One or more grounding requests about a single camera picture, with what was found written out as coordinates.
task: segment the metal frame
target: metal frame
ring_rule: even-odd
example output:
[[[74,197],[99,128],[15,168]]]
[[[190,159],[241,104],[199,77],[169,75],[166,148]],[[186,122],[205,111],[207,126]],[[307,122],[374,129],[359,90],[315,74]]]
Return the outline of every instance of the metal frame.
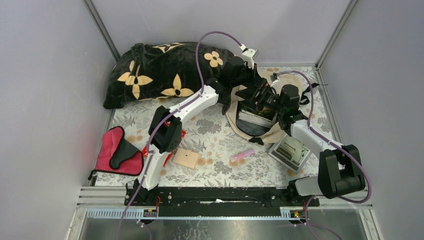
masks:
[[[103,21],[98,14],[92,0],[83,0],[84,4],[86,5],[89,13],[91,14],[93,21],[97,25],[97,28],[99,32],[101,33],[104,41],[106,42],[111,54],[117,61],[120,58],[120,54],[109,35],[105,25],[103,24]],[[320,56],[317,63],[294,63],[294,64],[258,64],[259,67],[313,67],[314,74],[317,82],[319,84],[325,84],[325,81],[323,79],[323,76],[320,72],[320,67],[323,65],[327,55],[329,54],[332,46],[334,45],[336,39],[338,38],[341,30],[343,29],[347,19],[349,18],[351,12],[355,8],[355,5],[357,4],[358,0],[351,0],[344,11],[337,27],[335,28],[330,40],[328,41],[322,55]],[[325,86],[322,86],[320,88],[321,97],[324,103],[324,108],[326,110],[328,119],[330,121],[330,126],[333,132],[333,137],[338,142],[343,142],[342,135],[340,133],[340,128],[337,123],[337,119],[334,115],[333,107],[331,100],[328,95],[327,88]],[[113,116],[115,114],[115,111],[110,111],[109,120],[106,123],[105,131],[109,129],[109,126],[111,124],[111,121],[113,119]],[[349,194],[348,197],[354,200],[363,199],[365,195],[367,194],[367,191],[360,191],[355,192],[352,194]],[[88,212],[92,209],[103,209],[103,210],[110,210],[113,209],[114,211],[123,211],[125,208],[124,205],[124,199],[126,195],[126,188],[125,187],[115,187],[115,186],[83,186],[80,191],[80,195],[77,201],[77,208],[75,209],[75,213],[71,222],[71,225],[69,227],[68,233],[65,236],[66,240],[78,240],[81,236],[81,232],[83,231],[84,222],[85,219],[88,217]],[[370,202],[367,202],[366,204],[352,204],[349,202],[346,202],[344,200],[341,200],[339,198],[334,199],[327,199],[325,197],[318,197],[320,200],[320,206],[319,207],[310,207],[311,209],[357,209],[365,232],[368,239],[376,239],[376,240],[382,240],[382,234],[380,227],[377,223],[375,213],[373,210],[373,205]],[[152,209],[154,207],[152,206],[131,206],[129,209],[131,210],[144,210],[144,209]],[[284,216],[284,212],[286,210],[301,210],[299,207],[281,207],[281,217]],[[180,217],[179,219],[182,220],[193,220],[192,217]],[[240,219],[240,218],[231,218],[231,217],[223,217],[222,219]],[[249,217],[249,218],[243,218],[245,219],[251,219],[251,220],[259,220],[262,219],[261,217]]]

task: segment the gray flower print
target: gray flower print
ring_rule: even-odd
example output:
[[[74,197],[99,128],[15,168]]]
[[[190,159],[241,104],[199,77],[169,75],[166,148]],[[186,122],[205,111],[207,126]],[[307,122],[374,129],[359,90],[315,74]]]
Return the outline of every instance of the gray flower print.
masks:
[[[330,122],[325,117],[319,117],[317,123],[321,124],[321,130],[326,133],[331,132]]]
[[[222,161],[216,162],[213,167],[215,168],[215,172],[218,174],[222,172],[222,174],[227,175],[233,172],[233,169],[231,169],[229,166],[224,165]]]
[[[219,133],[221,131],[221,125],[214,124],[213,121],[209,121],[206,119],[197,120],[196,126],[200,126],[197,129],[197,132],[202,135],[205,135],[206,133]]]

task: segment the pink pen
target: pink pen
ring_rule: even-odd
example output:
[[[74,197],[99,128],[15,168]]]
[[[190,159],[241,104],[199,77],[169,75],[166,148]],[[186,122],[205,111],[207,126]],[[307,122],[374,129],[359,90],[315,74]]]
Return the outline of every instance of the pink pen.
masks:
[[[242,158],[245,158],[247,156],[250,156],[250,155],[252,155],[254,153],[255,153],[255,150],[253,148],[251,148],[251,149],[249,149],[247,151],[244,151],[244,152],[240,153],[239,155],[234,156],[231,159],[231,162],[234,163],[235,161],[238,161],[238,160],[240,160]]]

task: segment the gray wall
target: gray wall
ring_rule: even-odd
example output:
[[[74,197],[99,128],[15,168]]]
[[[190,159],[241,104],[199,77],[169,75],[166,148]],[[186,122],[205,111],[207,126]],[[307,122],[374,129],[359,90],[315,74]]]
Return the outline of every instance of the gray wall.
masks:
[[[315,63],[349,0],[94,0],[119,52],[136,43],[197,42],[214,30],[260,54],[258,63]],[[205,43],[240,49],[226,36]]]
[[[424,1],[362,0],[322,67],[386,240],[422,239]]]
[[[0,1],[0,239],[63,239],[114,60],[82,0]]]

